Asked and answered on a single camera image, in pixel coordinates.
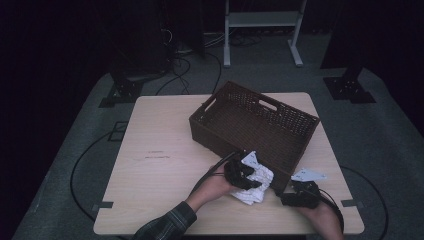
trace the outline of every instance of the hand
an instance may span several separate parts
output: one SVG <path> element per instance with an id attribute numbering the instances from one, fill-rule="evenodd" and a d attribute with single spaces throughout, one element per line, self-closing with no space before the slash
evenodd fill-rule
<path id="1" fill-rule="evenodd" d="M 321 237 L 327 240 L 342 240 L 343 233 L 340 228 L 339 219 L 330 206 L 320 202 L 318 207 L 310 209 L 306 207 L 295 207 L 302 215 L 309 219 L 315 230 Z"/>
<path id="2" fill-rule="evenodd" d="M 224 165 L 225 164 L 222 164 L 215 173 L 223 173 Z M 194 212 L 197 212 L 204 204 L 216 200 L 236 189 L 238 188 L 227 182 L 223 175 L 212 175 L 208 177 L 200 187 L 185 200 L 185 202 Z"/>

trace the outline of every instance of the black object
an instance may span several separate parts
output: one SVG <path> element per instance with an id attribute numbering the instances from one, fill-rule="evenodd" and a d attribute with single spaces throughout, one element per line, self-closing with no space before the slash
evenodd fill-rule
<path id="1" fill-rule="evenodd" d="M 257 181 L 251 181 L 249 179 L 247 179 L 245 174 L 248 174 L 250 172 L 250 174 L 253 173 L 253 171 L 249 170 L 248 168 L 250 168 L 249 166 L 242 167 L 239 166 L 237 164 L 237 162 L 239 162 L 241 164 L 241 160 L 246 156 L 246 152 L 245 151 L 234 151 L 231 152 L 230 154 L 228 154 L 226 157 L 222 158 L 217 164 L 215 164 L 215 166 L 211 167 L 209 169 L 208 172 L 206 172 L 205 175 L 202 176 L 202 178 L 200 178 L 200 180 L 196 183 L 196 185 L 193 187 L 193 189 L 190 192 L 190 195 L 196 191 L 200 185 L 210 176 L 214 175 L 214 172 L 216 171 L 216 169 L 218 169 L 222 164 L 227 163 L 231 164 L 232 167 L 229 167 L 228 170 L 226 169 L 227 165 L 224 166 L 225 172 L 224 172 L 224 176 L 225 178 L 228 180 L 228 178 L 230 179 L 230 183 L 233 184 L 234 186 L 238 187 L 238 188 L 242 188 L 245 190 L 248 190 L 252 187 L 259 187 L 261 186 L 262 183 L 257 182 Z"/>
<path id="2" fill-rule="evenodd" d="M 280 193 L 277 195 L 280 197 L 281 203 L 283 205 L 314 209 L 320 202 L 323 202 L 334 211 L 337 218 L 339 219 L 340 228 L 342 232 L 344 231 L 344 219 L 339 207 L 335 202 L 332 202 L 321 196 L 320 189 L 315 182 L 300 182 L 292 180 L 291 183 L 295 193 Z"/>
<path id="3" fill-rule="evenodd" d="M 229 162 L 224 166 L 224 170 L 225 179 L 227 179 L 231 185 L 234 185 L 238 188 L 249 190 L 251 188 L 260 187 L 262 185 L 261 182 L 252 181 L 247 178 L 255 172 L 255 169 L 244 165 L 241 162 L 241 159 L 230 159 Z"/>
<path id="4" fill-rule="evenodd" d="M 114 54 L 109 63 L 148 73 L 170 67 L 162 28 L 163 10 L 156 0 L 95 1 L 100 30 Z"/>
<path id="5" fill-rule="evenodd" d="M 165 0 L 164 2 L 167 6 L 166 12 L 171 22 L 170 29 L 174 33 L 174 38 L 186 44 L 200 56 L 205 57 L 203 1 Z"/>
<path id="6" fill-rule="evenodd" d="M 292 181 L 295 193 L 284 193 L 281 196 L 281 203 L 291 207 L 307 207 L 314 209 L 318 206 L 321 196 L 318 185 L 313 182 Z"/>
<path id="7" fill-rule="evenodd" d="M 117 103 L 135 103 L 141 95 L 144 83 L 165 74 L 166 72 L 149 74 L 139 69 L 111 70 L 114 84 L 108 96 L 102 99 L 99 108 L 111 108 Z"/>
<path id="8" fill-rule="evenodd" d="M 326 77 L 324 82 L 334 100 L 350 100 L 351 103 L 375 103 L 373 96 L 366 92 L 358 81 L 363 69 L 360 56 L 356 56 L 342 77 Z"/>

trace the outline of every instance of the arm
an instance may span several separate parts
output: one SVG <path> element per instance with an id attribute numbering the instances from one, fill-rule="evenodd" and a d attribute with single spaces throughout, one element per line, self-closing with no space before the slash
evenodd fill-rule
<path id="1" fill-rule="evenodd" d="M 343 240 L 339 219 L 333 210 L 325 203 L 320 202 L 318 207 L 310 209 L 306 207 L 295 207 L 312 223 L 312 226 L 324 239 Z"/>
<path id="2" fill-rule="evenodd" d="M 224 172 L 224 165 L 215 172 Z M 196 212 L 206 203 L 236 189 L 221 175 L 207 178 L 199 188 L 174 209 L 141 227 L 133 240 L 180 239 L 187 229 L 196 221 Z"/>

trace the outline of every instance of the brown wicker basket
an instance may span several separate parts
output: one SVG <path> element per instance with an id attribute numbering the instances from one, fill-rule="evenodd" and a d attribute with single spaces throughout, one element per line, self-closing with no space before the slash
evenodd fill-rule
<path id="1" fill-rule="evenodd" d="M 227 82 L 189 121 L 193 140 L 220 157 L 233 151 L 256 151 L 258 161 L 274 173 L 271 188 L 280 193 L 289 182 L 319 118 Z"/>

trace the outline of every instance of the basket handle hole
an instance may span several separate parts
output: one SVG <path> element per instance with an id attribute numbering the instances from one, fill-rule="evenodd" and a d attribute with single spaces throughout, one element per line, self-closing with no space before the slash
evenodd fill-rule
<path id="1" fill-rule="evenodd" d="M 211 102 L 211 103 L 209 103 L 209 105 L 205 108 L 205 112 L 207 112 L 208 111 L 208 109 L 210 108 L 210 107 L 212 107 L 212 105 L 214 104 L 216 102 L 216 98 Z"/>
<path id="2" fill-rule="evenodd" d="M 272 104 L 269 104 L 269 103 L 267 103 L 267 102 L 265 102 L 263 100 L 259 100 L 259 104 L 261 104 L 262 106 L 265 106 L 265 107 L 267 107 L 267 108 L 269 108 L 271 110 L 277 111 L 277 107 L 276 106 L 274 106 Z"/>

